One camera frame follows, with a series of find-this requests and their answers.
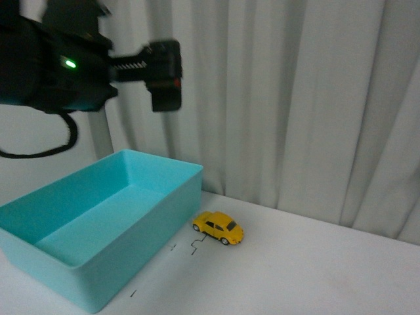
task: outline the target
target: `turquoise plastic bin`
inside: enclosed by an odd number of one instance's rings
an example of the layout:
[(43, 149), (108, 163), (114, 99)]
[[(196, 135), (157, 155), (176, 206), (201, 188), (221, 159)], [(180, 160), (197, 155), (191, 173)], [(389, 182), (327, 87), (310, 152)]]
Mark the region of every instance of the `turquoise plastic bin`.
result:
[(199, 209), (202, 166), (124, 150), (0, 207), (9, 261), (90, 313)]

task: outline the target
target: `toy car wheel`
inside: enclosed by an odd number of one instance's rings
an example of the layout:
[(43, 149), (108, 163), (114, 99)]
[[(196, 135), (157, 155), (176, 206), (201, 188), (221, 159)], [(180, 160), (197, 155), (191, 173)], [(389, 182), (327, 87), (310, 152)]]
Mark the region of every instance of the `toy car wheel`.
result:
[(229, 241), (226, 238), (221, 238), (220, 241), (223, 245), (229, 245)]

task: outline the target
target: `toy car window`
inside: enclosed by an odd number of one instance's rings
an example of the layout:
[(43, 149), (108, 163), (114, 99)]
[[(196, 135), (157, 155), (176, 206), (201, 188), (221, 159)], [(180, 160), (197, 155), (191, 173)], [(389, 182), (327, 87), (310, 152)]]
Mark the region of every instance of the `toy car window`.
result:
[(226, 227), (228, 229), (228, 231), (232, 231), (232, 229), (236, 226), (236, 222), (232, 221), (231, 223), (228, 224), (228, 226)]

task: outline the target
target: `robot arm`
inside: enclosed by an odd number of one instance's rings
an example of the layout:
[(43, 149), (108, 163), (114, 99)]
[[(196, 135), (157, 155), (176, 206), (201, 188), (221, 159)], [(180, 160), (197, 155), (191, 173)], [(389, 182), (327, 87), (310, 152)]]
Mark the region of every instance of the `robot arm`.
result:
[(112, 58), (112, 42), (98, 32), (108, 10), (95, 0), (48, 0), (42, 23), (20, 16), (19, 0), (0, 1), (0, 104), (29, 106), (58, 114), (70, 130), (69, 143), (28, 156), (68, 150), (77, 127), (68, 113), (98, 111), (117, 96), (112, 81), (145, 81), (154, 112), (181, 106), (182, 66), (175, 40), (156, 41), (133, 56)]

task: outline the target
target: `black mark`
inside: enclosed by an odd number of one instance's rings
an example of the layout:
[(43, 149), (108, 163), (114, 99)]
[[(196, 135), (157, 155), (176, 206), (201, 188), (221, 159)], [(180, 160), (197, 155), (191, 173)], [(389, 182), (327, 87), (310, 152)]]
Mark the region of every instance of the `black mark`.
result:
[(193, 241), (192, 243), (191, 243), (191, 246), (192, 247), (194, 247), (194, 250), (192, 251), (192, 253), (191, 253), (191, 255), (194, 255), (194, 253), (196, 252), (196, 250), (197, 250), (197, 247), (195, 247), (194, 246), (194, 243), (195, 242), (202, 242), (205, 238), (207, 237), (207, 234), (206, 235), (204, 235), (204, 237), (203, 237), (203, 239), (202, 240), (195, 240), (195, 241)]

